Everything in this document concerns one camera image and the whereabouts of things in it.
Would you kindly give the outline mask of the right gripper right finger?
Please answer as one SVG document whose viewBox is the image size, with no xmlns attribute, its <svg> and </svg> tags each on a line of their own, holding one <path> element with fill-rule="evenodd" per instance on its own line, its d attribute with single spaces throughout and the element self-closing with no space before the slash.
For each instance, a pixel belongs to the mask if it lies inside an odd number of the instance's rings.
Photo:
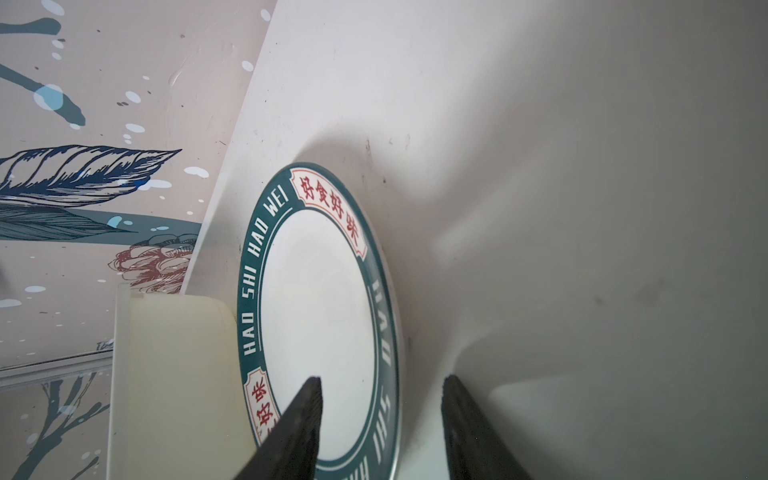
<svg viewBox="0 0 768 480">
<path fill-rule="evenodd" d="M 441 414 L 451 480 L 530 480 L 456 375 L 443 383 Z"/>
</svg>

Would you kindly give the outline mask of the green rim plate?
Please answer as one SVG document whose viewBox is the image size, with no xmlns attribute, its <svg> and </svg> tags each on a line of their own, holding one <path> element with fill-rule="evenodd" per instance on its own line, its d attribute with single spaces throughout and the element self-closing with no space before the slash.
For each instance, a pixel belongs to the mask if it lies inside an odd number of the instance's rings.
<svg viewBox="0 0 768 480">
<path fill-rule="evenodd" d="M 266 184 L 243 241 L 236 321 L 257 445 L 316 377 L 323 407 L 314 477 L 395 477 L 403 396 L 396 302 L 370 222 L 328 169 L 295 163 Z"/>
</svg>

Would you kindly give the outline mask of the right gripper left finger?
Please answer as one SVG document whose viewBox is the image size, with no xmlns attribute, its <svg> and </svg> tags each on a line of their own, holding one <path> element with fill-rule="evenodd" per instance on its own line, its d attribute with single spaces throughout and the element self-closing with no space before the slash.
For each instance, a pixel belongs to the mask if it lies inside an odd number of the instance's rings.
<svg viewBox="0 0 768 480">
<path fill-rule="evenodd" d="M 322 383 L 309 377 L 236 480 L 311 480 L 320 444 Z"/>
</svg>

